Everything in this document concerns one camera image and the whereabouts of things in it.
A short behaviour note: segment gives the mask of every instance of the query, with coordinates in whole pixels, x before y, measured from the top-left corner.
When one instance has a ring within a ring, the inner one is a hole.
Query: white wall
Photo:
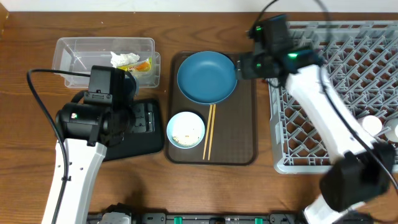
[[[271,0],[0,0],[8,11],[255,12]],[[398,0],[323,0],[331,12],[398,12]],[[270,11],[319,12],[313,0],[280,0]]]

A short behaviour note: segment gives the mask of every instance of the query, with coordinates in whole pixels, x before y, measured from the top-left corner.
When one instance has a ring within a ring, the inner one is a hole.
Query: brown tray
[[[191,111],[198,114],[207,125],[210,106],[192,102],[177,85],[178,69],[194,53],[180,52],[172,60],[169,120],[179,112]],[[225,55],[236,64],[238,54]],[[205,138],[191,149],[180,149],[167,140],[165,154],[170,161],[178,164],[249,165],[257,157],[256,136],[256,83],[252,80],[238,80],[233,93],[217,104],[210,160],[208,146],[203,160]]]

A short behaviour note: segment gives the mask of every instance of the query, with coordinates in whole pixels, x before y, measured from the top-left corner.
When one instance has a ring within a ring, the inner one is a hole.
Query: white bowl
[[[167,124],[167,138],[176,147],[190,149],[203,139],[206,129],[203,120],[192,112],[181,112]]]

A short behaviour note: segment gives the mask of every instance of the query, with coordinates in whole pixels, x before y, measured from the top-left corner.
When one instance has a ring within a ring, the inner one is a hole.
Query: yellow package
[[[148,72],[151,68],[152,58],[148,58],[147,60],[139,63],[134,63],[131,65],[123,65],[119,66],[121,70],[126,72]]]

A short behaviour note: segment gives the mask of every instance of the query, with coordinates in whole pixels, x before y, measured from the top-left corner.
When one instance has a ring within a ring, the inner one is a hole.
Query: blue plate
[[[217,52],[199,52],[189,56],[177,74],[181,92],[188,99],[204,105],[225,100],[237,82],[234,63]]]

